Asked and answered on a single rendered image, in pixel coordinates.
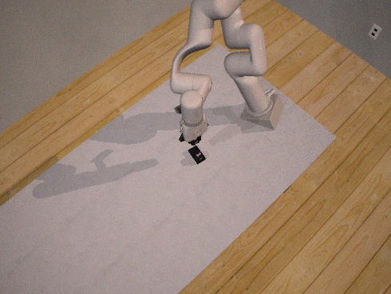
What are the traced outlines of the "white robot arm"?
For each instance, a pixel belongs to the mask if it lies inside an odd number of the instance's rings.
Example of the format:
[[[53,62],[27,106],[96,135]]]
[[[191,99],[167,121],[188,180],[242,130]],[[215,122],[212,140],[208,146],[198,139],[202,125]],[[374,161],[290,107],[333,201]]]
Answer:
[[[215,20],[221,20],[227,48],[250,51],[230,53],[224,60],[225,70],[235,81],[247,103],[248,114],[259,117],[271,109],[273,105],[271,95],[275,90],[267,89],[264,92],[258,78],[267,71],[267,50],[263,29],[256,23],[244,24],[240,8],[243,1],[192,1],[188,40],[173,59],[170,77],[171,91],[182,94],[180,105],[174,108],[176,113],[182,113],[181,125],[196,127],[203,122],[203,104],[211,91],[211,77],[204,74],[181,73],[180,65],[189,54],[211,46]]]

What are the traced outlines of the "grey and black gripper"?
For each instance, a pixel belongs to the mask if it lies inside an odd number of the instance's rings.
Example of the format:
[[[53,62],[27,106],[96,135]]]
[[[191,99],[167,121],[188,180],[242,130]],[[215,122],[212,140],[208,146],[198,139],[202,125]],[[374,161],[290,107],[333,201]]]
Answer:
[[[209,124],[207,123],[207,119],[205,115],[203,115],[203,122],[199,126],[188,127],[185,124],[180,125],[180,134],[181,134],[179,138],[180,142],[186,141],[188,142],[188,144],[193,145],[193,140],[197,137],[201,141],[201,135],[207,132],[208,126]]]

